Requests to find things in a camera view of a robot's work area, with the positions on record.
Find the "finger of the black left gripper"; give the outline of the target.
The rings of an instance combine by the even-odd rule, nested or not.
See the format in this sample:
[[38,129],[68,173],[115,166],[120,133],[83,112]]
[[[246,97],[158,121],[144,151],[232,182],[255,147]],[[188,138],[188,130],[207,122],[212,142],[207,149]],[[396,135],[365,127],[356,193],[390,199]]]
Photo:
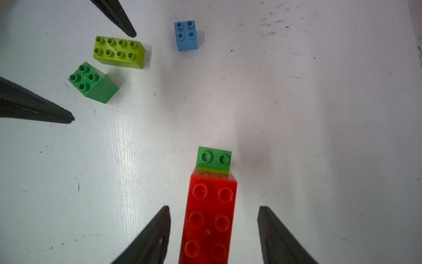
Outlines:
[[1,117],[70,124],[71,112],[22,86],[1,78]]
[[91,2],[129,37],[137,33],[118,0],[91,0]]

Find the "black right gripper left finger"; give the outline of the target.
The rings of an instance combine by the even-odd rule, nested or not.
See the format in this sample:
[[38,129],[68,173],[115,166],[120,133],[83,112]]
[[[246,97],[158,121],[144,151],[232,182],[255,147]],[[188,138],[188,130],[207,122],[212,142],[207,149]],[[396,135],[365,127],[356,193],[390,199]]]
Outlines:
[[170,210],[163,206],[113,264],[162,264],[170,236]]

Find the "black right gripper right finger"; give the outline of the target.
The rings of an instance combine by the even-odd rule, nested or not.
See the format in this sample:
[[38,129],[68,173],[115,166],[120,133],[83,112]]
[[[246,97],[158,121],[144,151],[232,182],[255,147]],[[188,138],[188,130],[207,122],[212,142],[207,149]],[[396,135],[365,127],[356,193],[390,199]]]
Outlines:
[[265,264],[316,263],[268,206],[259,208],[257,222]]

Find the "lime long lego brick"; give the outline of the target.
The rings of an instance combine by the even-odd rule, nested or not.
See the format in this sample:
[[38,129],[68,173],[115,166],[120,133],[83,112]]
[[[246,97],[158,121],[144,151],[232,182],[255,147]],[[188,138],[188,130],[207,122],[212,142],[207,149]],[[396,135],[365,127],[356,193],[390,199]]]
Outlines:
[[96,36],[93,58],[102,64],[144,68],[145,48],[139,41]]
[[226,174],[226,173],[218,172],[216,169],[211,169],[211,168],[201,167],[201,166],[196,166],[192,172],[192,175],[215,178],[215,179],[224,179],[224,180],[229,180],[229,181],[236,181],[236,179],[234,178],[231,172]]

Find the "red long lego brick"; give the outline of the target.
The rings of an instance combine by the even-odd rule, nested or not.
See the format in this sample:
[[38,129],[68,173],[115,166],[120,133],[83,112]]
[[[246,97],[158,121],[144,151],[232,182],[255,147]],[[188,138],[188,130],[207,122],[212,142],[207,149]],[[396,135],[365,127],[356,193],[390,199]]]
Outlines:
[[180,264],[227,264],[237,181],[191,175]]

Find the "green square lego brick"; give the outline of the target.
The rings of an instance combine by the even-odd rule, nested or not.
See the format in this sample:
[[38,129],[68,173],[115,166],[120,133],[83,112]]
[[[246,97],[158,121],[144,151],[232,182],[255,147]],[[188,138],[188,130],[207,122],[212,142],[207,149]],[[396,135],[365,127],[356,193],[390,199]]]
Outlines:
[[119,90],[119,87],[109,77],[87,62],[69,76],[68,80],[86,98],[107,103]]

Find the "blue square lego brick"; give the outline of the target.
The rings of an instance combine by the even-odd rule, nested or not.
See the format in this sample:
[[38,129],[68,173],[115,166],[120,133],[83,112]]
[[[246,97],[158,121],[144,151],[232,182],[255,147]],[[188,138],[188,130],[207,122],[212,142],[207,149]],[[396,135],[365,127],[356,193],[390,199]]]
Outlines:
[[176,44],[180,52],[198,49],[196,24],[194,20],[175,22],[174,29]]

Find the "green long lego brick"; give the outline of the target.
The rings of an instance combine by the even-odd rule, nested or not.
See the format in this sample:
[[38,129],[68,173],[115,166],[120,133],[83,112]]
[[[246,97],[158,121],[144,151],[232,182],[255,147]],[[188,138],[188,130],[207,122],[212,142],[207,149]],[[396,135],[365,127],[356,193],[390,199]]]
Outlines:
[[197,152],[196,169],[230,174],[231,155],[231,151],[200,146]]

